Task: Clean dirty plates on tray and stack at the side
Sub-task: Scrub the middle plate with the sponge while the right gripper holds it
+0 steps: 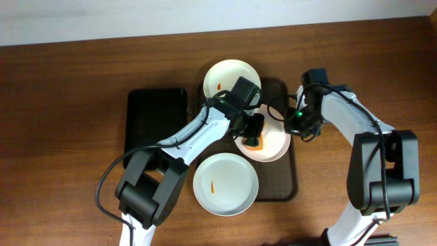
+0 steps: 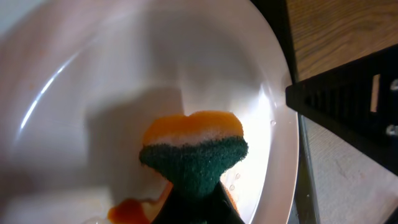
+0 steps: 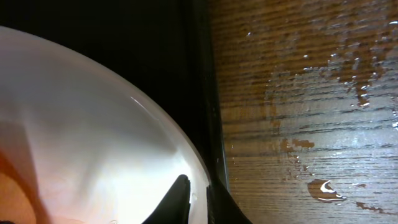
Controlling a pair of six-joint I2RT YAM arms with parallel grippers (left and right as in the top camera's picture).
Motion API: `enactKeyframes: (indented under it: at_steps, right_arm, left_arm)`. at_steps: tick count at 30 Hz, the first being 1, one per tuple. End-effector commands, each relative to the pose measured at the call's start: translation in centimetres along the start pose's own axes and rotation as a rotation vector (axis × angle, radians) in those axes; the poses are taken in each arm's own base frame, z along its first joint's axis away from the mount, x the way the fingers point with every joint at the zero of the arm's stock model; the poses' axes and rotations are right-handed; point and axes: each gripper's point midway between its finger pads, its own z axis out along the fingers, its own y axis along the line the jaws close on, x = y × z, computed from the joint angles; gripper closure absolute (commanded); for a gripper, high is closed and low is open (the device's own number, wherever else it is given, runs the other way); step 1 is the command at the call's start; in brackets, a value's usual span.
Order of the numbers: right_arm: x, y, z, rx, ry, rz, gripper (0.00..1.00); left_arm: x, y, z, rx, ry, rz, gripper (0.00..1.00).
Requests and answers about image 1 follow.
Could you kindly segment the cream plate top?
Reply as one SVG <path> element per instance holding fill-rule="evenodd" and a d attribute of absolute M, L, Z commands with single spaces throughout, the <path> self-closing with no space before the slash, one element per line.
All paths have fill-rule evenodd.
<path fill-rule="evenodd" d="M 262 105 L 262 85 L 258 73 L 237 59 L 213 65 L 203 80 L 203 92 L 212 118 L 233 120 L 256 115 Z"/>

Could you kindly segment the pinkish white plate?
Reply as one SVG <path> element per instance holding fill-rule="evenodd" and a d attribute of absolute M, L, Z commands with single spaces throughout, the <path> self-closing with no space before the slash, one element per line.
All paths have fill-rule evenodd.
<path fill-rule="evenodd" d="M 264 116 L 264 127 L 261 133 L 261 141 L 258 147 L 248 147 L 243 144 L 243 138 L 237 138 L 234 143 L 243 155 L 259 162 L 273 162 L 280 159 L 287 151 L 291 143 L 291 135 L 284 130 L 283 123 L 272 118 L 282 120 L 283 116 L 273 107 L 263 104 L 255 110 Z"/>

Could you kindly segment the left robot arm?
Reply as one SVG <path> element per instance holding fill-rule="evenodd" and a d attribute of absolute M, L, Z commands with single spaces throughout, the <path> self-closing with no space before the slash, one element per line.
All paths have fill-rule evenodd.
<path fill-rule="evenodd" d="M 206 98 L 199 114 L 173 136 L 126 153 L 129 163 L 115 188 L 122 212 L 120 245 L 149 245 L 171 213 L 189 165 L 226 135 L 257 137 L 263 117 L 249 111 L 262 104 L 260 87 L 239 77 L 231 90 Z"/>

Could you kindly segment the green and yellow sponge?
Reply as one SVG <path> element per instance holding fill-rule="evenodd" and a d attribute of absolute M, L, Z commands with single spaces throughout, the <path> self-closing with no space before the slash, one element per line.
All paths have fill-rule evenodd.
<path fill-rule="evenodd" d="M 262 133 L 251 137 L 243 137 L 241 144 L 248 150 L 258 151 L 264 147 L 264 140 Z"/>

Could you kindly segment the pale grey plate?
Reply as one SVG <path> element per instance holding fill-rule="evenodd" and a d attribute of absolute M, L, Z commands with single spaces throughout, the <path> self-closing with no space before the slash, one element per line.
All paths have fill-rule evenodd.
<path fill-rule="evenodd" d="M 239 215 L 255 201 L 259 180 L 253 166 L 232 153 L 214 154 L 197 168 L 193 191 L 209 213 L 222 217 Z"/>

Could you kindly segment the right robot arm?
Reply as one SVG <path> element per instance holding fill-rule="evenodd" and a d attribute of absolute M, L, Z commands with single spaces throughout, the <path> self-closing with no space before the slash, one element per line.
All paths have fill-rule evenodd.
<path fill-rule="evenodd" d="M 379 120 L 347 85 L 332 85 L 323 68 L 301 76 L 286 113 L 286 133 L 310 142 L 326 122 L 352 146 L 346 180 L 348 205 L 326 228 L 316 245 L 398 245 L 395 236 L 374 236 L 375 230 L 420 197 L 419 147 L 410 130 L 398 131 Z"/>

